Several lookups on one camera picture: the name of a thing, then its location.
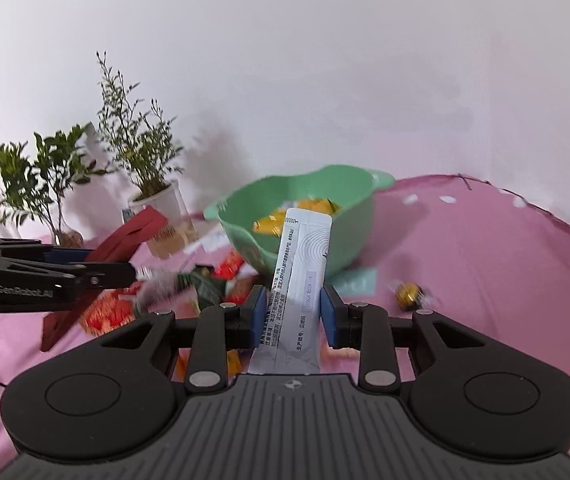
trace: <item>screw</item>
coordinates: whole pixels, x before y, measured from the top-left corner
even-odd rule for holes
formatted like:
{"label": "screw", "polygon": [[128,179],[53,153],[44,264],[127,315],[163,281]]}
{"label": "screw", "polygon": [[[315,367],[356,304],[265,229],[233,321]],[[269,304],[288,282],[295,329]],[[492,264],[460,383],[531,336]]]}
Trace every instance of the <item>screw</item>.
{"label": "screw", "polygon": [[396,382],[396,376],[387,370],[372,370],[365,374],[365,382],[372,386],[391,386]]}
{"label": "screw", "polygon": [[197,388],[209,388],[220,382],[220,375],[210,370],[202,370],[190,375],[190,383]]}

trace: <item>white sachet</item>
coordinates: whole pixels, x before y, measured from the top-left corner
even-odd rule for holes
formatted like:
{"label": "white sachet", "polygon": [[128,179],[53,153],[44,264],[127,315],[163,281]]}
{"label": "white sachet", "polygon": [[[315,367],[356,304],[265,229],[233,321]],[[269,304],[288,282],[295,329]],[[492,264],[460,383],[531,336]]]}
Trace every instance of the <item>white sachet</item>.
{"label": "white sachet", "polygon": [[319,294],[332,217],[287,210],[260,345],[251,374],[317,374]]}

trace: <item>red card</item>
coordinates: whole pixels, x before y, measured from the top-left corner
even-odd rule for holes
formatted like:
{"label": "red card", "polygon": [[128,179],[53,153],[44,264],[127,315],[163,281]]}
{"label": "red card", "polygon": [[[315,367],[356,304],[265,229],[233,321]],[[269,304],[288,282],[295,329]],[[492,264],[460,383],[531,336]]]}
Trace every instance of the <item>red card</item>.
{"label": "red card", "polygon": [[[167,218],[156,209],[147,207],[114,231],[103,243],[94,249],[86,262],[126,263],[136,253],[140,244],[151,240],[167,224]],[[47,352],[78,321],[82,313],[100,294],[100,290],[88,290],[69,312],[53,312],[43,320],[43,335],[40,351]]]}

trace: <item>gold candy wrapper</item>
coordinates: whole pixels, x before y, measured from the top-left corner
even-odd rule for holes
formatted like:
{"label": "gold candy wrapper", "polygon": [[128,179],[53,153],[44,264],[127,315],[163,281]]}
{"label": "gold candy wrapper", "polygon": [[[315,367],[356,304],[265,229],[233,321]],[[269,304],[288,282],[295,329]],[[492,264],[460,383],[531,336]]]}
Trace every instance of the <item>gold candy wrapper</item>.
{"label": "gold candy wrapper", "polygon": [[402,283],[396,288],[396,302],[404,312],[422,308],[425,292],[416,283]]}
{"label": "gold candy wrapper", "polygon": [[333,216],[334,213],[340,210],[340,206],[326,198],[306,198],[299,200],[293,205],[288,207],[276,209],[272,214],[261,218],[254,222],[255,233],[262,235],[271,235],[279,237],[283,234],[283,225],[285,224],[285,214],[289,207],[297,207],[299,209],[307,209],[317,213],[324,213],[325,215]]}

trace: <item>yellow candy wrapper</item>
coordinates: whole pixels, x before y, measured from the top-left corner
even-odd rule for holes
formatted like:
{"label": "yellow candy wrapper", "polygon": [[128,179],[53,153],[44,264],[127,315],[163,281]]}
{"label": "yellow candy wrapper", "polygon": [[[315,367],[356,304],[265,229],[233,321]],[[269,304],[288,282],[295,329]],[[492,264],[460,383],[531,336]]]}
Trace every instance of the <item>yellow candy wrapper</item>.
{"label": "yellow candy wrapper", "polygon": [[261,235],[280,236],[283,234],[285,213],[286,211],[282,210],[274,211],[271,215],[255,221],[253,231]]}
{"label": "yellow candy wrapper", "polygon": [[[174,370],[174,381],[184,382],[185,374],[187,373],[187,364],[190,360],[190,351],[188,349],[180,349],[178,359],[176,360],[176,367]],[[227,376],[229,378],[236,377],[242,373],[242,363],[238,350],[227,351]]]}
{"label": "yellow candy wrapper", "polygon": [[285,214],[290,207],[297,207],[299,209],[307,209],[317,213],[324,213],[325,215],[333,216],[340,206],[326,198],[305,198],[295,203],[287,203],[286,207],[276,209],[270,215],[265,216],[254,222],[255,233],[262,235],[270,235],[279,237],[283,233],[283,225],[285,224]]}

